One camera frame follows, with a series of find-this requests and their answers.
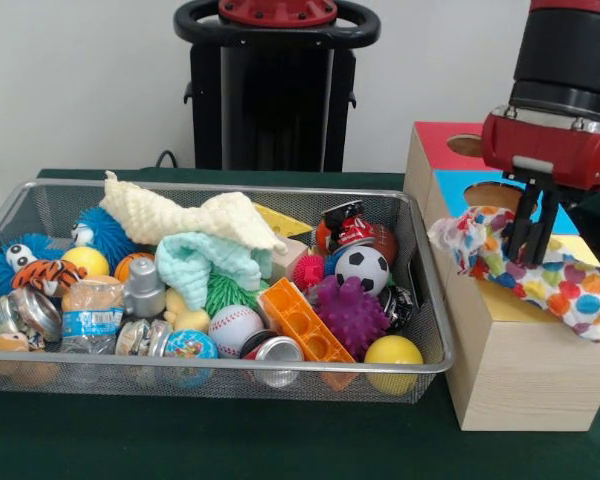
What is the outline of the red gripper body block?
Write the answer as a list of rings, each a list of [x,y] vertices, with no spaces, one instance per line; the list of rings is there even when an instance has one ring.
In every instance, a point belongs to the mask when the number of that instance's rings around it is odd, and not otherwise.
[[[481,133],[487,166],[582,191],[600,189],[600,120],[513,106],[489,113]]]

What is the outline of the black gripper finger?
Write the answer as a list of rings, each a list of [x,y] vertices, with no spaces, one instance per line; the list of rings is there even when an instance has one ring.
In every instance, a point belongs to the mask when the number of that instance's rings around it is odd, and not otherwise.
[[[529,230],[525,245],[525,263],[539,265],[543,262],[553,231],[560,203],[557,188],[544,189],[539,220]]]
[[[532,224],[531,215],[539,194],[540,188],[538,184],[534,180],[530,180],[519,199],[508,240],[507,255],[512,261],[517,261],[519,258],[520,248]]]

